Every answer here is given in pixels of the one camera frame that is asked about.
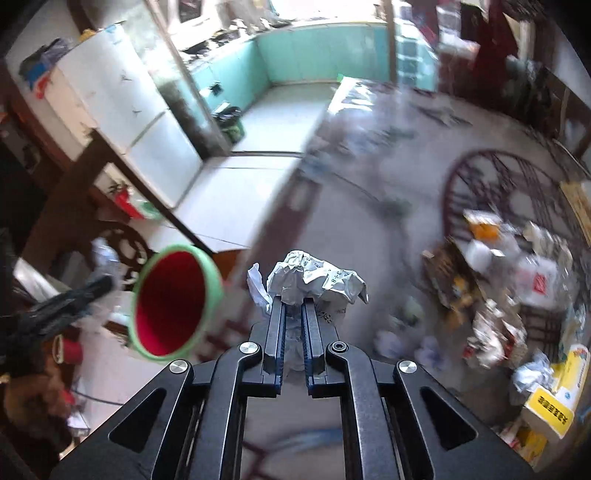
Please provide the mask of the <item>white paper ball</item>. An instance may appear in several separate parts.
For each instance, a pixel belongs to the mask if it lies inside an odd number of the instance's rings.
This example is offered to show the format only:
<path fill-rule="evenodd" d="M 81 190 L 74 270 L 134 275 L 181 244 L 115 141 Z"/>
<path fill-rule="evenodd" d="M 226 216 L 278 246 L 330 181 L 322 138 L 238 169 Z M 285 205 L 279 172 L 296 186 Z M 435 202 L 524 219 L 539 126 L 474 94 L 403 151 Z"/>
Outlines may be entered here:
<path fill-rule="evenodd" d="M 311 299 L 317 305 L 327 304 L 342 312 L 357 299 L 365 304 L 370 301 L 367 283 L 356 271 L 339 268 L 301 250 L 288 252 L 266 281 L 259 263 L 254 263 L 247 270 L 246 285 L 253 303 L 266 317 L 276 297 L 287 306 L 301 306 L 304 299 Z"/>

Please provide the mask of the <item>printed newspaper ball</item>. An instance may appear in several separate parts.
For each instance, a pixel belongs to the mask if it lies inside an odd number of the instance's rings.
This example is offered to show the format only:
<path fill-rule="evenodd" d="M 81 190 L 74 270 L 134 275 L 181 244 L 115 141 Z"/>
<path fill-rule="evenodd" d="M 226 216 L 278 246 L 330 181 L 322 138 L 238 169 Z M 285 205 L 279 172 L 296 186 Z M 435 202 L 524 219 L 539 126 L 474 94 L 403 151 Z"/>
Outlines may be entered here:
<path fill-rule="evenodd" d="M 473 369 L 516 369 L 528 352 L 527 331 L 515 306 L 488 299 L 472 321 L 463 358 Z"/>

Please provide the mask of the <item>yellow white paper box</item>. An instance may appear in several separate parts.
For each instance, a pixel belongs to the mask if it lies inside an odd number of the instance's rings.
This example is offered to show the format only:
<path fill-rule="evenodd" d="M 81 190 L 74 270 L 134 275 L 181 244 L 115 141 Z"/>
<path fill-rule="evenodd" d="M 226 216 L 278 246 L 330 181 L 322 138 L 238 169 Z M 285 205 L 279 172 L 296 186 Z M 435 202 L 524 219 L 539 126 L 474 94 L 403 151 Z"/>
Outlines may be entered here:
<path fill-rule="evenodd" d="M 557 390 L 538 387 L 522 409 L 522 417 L 529 427 L 551 443 L 561 441 L 574 423 L 590 366 L 588 348 L 583 344 L 572 345 L 562 366 Z"/>

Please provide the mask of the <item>clear plastic water bottle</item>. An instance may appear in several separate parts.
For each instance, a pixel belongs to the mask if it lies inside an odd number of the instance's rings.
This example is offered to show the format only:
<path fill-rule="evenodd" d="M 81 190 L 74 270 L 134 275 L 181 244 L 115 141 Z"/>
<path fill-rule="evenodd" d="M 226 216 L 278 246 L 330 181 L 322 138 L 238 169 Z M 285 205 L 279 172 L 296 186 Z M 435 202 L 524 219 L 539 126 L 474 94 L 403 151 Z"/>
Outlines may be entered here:
<path fill-rule="evenodd" d="M 488 298 L 503 303 L 510 298 L 521 306 L 558 309 L 558 265 L 521 250 L 516 242 L 489 246 L 472 240 L 464 251 L 469 267 L 485 281 Z"/>

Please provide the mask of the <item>green red trash bin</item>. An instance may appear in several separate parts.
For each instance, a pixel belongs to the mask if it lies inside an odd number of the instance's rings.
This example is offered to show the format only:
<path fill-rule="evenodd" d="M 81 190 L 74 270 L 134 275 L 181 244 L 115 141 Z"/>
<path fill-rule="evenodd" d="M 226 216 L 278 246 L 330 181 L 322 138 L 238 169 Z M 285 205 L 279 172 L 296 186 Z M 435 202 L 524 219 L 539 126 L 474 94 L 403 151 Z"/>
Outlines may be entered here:
<path fill-rule="evenodd" d="M 211 256 L 189 245 L 164 248 L 148 260 L 133 288 L 132 345 L 156 362 L 188 355 L 204 337 L 223 295 Z"/>

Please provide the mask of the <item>black kitchen trash can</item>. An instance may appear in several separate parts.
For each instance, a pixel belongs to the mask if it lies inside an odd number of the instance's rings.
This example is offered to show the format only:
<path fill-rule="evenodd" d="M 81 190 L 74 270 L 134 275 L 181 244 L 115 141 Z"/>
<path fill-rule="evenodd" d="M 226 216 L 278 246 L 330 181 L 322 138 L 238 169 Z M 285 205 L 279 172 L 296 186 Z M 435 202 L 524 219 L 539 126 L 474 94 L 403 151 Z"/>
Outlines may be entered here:
<path fill-rule="evenodd" d="M 228 105 L 214 114 L 214 119 L 223 135 L 232 144 L 238 144 L 245 137 L 245 129 L 242 124 L 242 110 L 236 106 Z"/>

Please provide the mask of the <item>teal kitchen cabinets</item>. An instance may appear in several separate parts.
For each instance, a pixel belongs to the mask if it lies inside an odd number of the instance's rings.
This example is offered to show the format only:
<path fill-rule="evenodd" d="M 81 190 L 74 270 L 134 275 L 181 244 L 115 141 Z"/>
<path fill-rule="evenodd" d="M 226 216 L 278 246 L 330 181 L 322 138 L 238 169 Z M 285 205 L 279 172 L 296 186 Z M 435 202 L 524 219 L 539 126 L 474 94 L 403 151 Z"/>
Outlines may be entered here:
<path fill-rule="evenodd" d="M 242 110 L 273 86 L 335 82 L 342 76 L 390 79 L 384 24 L 331 23 L 283 28 L 215 48 L 189 65 L 198 90 L 221 86 Z"/>

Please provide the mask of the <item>orange snack wrapper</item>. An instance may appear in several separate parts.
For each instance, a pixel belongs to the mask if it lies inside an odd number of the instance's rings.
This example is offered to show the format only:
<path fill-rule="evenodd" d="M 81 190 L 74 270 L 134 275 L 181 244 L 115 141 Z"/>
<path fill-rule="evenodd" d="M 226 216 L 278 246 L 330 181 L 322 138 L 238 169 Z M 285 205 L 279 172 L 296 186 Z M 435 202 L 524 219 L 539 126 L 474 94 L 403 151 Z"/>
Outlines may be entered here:
<path fill-rule="evenodd" d="M 493 212 L 465 210 L 464 218 L 475 240 L 494 242 L 499 239 L 503 220 Z"/>

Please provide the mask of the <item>white refrigerator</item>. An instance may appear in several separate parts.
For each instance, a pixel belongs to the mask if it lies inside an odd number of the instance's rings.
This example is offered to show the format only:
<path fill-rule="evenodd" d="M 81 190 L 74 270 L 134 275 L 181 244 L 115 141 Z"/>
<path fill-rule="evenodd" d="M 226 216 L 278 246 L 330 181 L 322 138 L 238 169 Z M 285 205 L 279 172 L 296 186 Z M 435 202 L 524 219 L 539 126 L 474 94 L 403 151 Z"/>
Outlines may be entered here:
<path fill-rule="evenodd" d="M 200 170 L 197 150 L 118 25 L 61 57 L 44 97 L 81 145 L 100 132 L 167 207 L 176 207 Z"/>

